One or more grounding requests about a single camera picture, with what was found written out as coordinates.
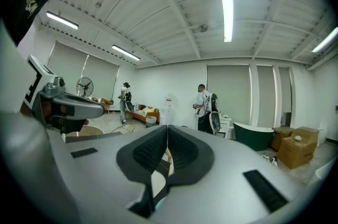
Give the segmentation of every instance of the ceiling light fixture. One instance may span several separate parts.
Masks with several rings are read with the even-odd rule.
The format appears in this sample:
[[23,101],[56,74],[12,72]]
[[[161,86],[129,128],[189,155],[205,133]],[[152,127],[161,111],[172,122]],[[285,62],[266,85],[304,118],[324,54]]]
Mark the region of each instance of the ceiling light fixture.
[[338,27],[336,27],[318,46],[316,46],[312,52],[318,52],[326,45],[330,44],[332,40],[338,35]]
[[233,0],[222,0],[224,16],[224,43],[232,41]]
[[137,57],[137,56],[135,56],[135,55],[129,53],[128,51],[125,51],[125,50],[122,49],[122,48],[119,48],[117,45],[113,45],[112,48],[115,49],[115,50],[117,50],[117,51],[119,51],[119,52],[121,52],[121,53],[123,53],[124,55],[127,55],[127,56],[133,58],[134,60],[137,60],[137,61],[140,60],[139,57]]
[[53,14],[53,13],[51,13],[51,12],[47,12],[46,15],[47,15],[48,17],[50,17],[50,18],[56,20],[56,21],[59,21],[59,22],[63,23],[64,25],[67,25],[67,26],[72,27],[73,29],[76,29],[76,30],[77,30],[77,29],[79,28],[79,25],[78,25],[78,24],[75,24],[75,23],[73,23],[73,22],[71,22],[71,21],[69,21],[69,20],[67,20],[67,19],[64,19],[63,17],[60,17],[60,16],[58,16],[58,15],[55,15],[55,14]]

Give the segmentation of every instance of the seat cushion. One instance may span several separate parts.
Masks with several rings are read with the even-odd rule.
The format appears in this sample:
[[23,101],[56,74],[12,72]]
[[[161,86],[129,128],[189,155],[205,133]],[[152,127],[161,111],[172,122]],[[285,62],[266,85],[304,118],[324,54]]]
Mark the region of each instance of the seat cushion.
[[147,114],[148,112],[154,112],[155,108],[152,108],[152,107],[146,107],[144,109],[144,113]]

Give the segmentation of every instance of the gray device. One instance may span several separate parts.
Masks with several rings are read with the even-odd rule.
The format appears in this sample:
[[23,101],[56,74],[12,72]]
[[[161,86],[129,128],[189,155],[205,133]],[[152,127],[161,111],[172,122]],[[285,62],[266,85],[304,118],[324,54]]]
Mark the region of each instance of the gray device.
[[[31,118],[0,117],[8,170],[54,222],[196,224],[212,218],[213,223],[280,223],[309,200],[301,185],[249,147],[186,127],[154,126],[65,144]],[[166,181],[166,200],[155,209],[151,175],[167,145],[174,174]],[[43,176],[35,176],[37,170]],[[269,200],[280,202],[274,211]]]
[[[67,93],[65,80],[55,75],[39,59],[29,56],[28,63],[35,70],[36,77],[24,102],[33,117],[46,128],[64,134],[81,131],[86,119],[104,114],[105,110],[99,103]],[[47,120],[42,107],[44,102],[51,105],[51,114]],[[66,110],[65,113],[61,112],[61,107]]]

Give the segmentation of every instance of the white shirt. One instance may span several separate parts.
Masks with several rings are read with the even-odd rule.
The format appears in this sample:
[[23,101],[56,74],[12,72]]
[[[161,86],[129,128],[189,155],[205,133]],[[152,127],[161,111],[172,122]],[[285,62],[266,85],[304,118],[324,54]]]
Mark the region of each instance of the white shirt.
[[127,88],[122,87],[122,89],[121,89],[121,101],[126,99],[126,91],[127,91]]
[[204,92],[199,92],[197,95],[196,104],[202,105],[198,117],[204,116],[206,112],[211,112],[211,94],[207,90],[204,90]]

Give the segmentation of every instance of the black pants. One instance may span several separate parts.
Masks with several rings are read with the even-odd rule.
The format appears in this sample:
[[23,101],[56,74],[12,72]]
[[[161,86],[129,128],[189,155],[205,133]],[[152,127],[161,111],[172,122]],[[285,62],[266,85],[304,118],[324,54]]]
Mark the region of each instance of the black pants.
[[210,125],[210,112],[207,112],[203,117],[199,117],[199,126],[198,130],[202,132],[207,132],[211,135],[213,135],[212,128]]

